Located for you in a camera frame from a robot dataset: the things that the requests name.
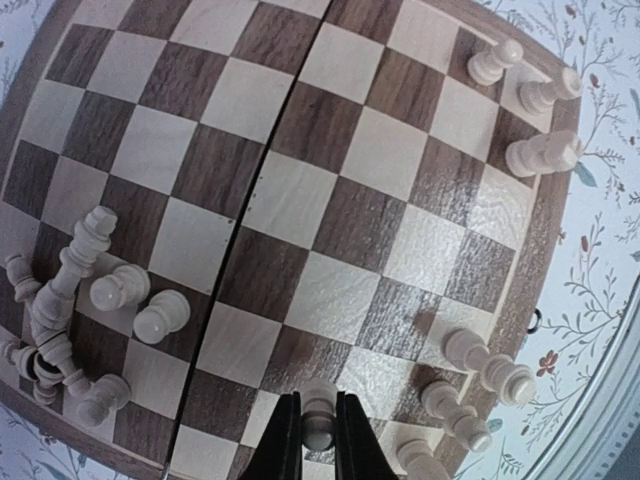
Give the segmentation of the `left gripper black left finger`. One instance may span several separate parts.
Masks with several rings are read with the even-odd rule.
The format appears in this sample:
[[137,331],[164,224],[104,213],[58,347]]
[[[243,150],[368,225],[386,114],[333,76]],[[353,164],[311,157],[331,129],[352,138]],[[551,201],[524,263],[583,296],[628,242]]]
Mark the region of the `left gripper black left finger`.
[[283,394],[239,480],[300,480],[302,412],[298,392]]

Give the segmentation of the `light chess bishop piece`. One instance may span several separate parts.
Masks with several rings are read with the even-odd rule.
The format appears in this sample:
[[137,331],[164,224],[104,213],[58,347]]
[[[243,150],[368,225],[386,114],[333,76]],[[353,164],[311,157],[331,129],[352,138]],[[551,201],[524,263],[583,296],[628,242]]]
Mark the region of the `light chess bishop piece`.
[[439,380],[428,384],[420,395],[420,402],[427,414],[440,420],[445,433],[464,449],[482,453],[491,446],[487,423],[473,406],[458,402],[458,392],[449,382]]

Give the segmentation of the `light chess king piece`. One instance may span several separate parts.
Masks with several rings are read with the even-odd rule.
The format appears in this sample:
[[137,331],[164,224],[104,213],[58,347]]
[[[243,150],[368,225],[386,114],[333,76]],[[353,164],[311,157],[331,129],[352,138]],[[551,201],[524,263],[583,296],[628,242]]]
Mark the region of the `light chess king piece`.
[[506,406],[524,406],[536,395],[532,369],[516,364],[509,355],[491,353],[483,338],[472,330],[450,332],[443,340],[442,351],[455,368],[478,373],[482,386]]

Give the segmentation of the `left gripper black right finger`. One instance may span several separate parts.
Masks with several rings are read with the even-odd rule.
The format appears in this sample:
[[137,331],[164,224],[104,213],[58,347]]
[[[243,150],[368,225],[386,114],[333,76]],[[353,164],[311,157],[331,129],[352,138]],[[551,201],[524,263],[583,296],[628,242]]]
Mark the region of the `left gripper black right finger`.
[[397,480],[380,447],[359,398],[337,394],[335,422],[337,480]]

